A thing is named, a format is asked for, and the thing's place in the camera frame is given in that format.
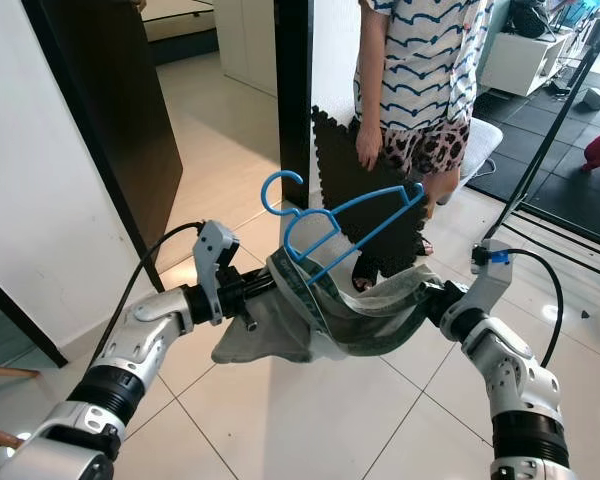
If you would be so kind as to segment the grey shorts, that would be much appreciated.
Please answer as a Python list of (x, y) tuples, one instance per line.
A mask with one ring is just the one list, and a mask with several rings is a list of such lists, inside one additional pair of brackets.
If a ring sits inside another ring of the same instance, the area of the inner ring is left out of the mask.
[(210, 353), (216, 364), (248, 364), (268, 356), (295, 364), (313, 361), (312, 335), (326, 335), (344, 355), (386, 355), (413, 337), (428, 319), (429, 288), (445, 282), (427, 265), (400, 271), (360, 294), (340, 291), (312, 260), (291, 260), (277, 250), (265, 261), (274, 287), (245, 302)]

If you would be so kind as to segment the black foam floor mat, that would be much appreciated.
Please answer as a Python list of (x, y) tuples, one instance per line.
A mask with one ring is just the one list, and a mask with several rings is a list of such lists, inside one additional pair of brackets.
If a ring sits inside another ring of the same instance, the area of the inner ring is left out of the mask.
[[(500, 128), (504, 140), (491, 156), (496, 172), (470, 180), (470, 187), (501, 200), (510, 198), (564, 105), (564, 99), (544, 88), (528, 97), (495, 90), (479, 96), (475, 118)], [(600, 169), (582, 170), (585, 146), (598, 136), (600, 67), (584, 78), (584, 90), (566, 113), (525, 202), (600, 236)]]

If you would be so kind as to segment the black foam puzzle tile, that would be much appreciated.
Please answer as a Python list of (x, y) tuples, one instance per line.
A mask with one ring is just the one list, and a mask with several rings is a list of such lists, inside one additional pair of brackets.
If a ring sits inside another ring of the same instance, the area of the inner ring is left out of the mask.
[[(326, 209), (336, 209), (352, 198), (387, 187), (401, 186), (408, 197), (420, 191), (413, 178), (406, 177), (395, 166), (388, 166), (386, 160), (379, 160), (372, 170), (365, 169), (358, 160), (355, 145), (358, 132), (354, 127), (338, 124), (317, 106), (312, 109), (312, 119), (320, 195)], [(351, 274), (356, 292), (367, 291), (381, 276), (388, 278), (416, 264), (427, 205), (428, 198), (416, 202), (376, 236), (372, 230), (404, 207), (401, 195), (368, 198), (337, 212), (342, 232), (351, 243), (360, 244), (360, 255)]]

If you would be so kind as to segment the dark brown wooden door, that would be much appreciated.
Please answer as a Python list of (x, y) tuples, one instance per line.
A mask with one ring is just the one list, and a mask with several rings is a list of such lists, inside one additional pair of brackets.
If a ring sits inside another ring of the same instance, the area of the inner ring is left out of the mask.
[(184, 165), (134, 0), (20, 0), (137, 255), (168, 230)]

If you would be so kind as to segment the person in striped dress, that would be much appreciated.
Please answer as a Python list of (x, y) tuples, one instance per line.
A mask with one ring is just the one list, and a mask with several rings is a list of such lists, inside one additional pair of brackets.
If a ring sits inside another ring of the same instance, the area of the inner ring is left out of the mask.
[(423, 209), (451, 195), (466, 157), (477, 65), (492, 0), (358, 0), (358, 65), (352, 79), (358, 161), (422, 183)]

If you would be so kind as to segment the white wardrobe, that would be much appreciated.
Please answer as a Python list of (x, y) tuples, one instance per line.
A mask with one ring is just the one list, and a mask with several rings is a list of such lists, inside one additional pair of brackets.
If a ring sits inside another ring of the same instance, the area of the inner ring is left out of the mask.
[(223, 72), (277, 97), (274, 0), (205, 1), (214, 5)]

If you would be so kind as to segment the white low cabinet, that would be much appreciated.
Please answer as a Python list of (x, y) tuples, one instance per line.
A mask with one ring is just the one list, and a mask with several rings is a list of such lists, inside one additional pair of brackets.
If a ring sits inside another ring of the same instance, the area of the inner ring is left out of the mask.
[(528, 38), (514, 33), (489, 37), (486, 59), (480, 64), (479, 84), (528, 96), (538, 90), (582, 50), (580, 33), (564, 31), (556, 35)]

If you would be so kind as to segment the black backpack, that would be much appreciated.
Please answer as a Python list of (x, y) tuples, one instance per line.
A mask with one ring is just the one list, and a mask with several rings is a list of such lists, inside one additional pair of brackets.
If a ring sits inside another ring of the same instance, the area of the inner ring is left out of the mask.
[(550, 32), (546, 0), (511, 0), (504, 27), (505, 33), (525, 38), (539, 38)]

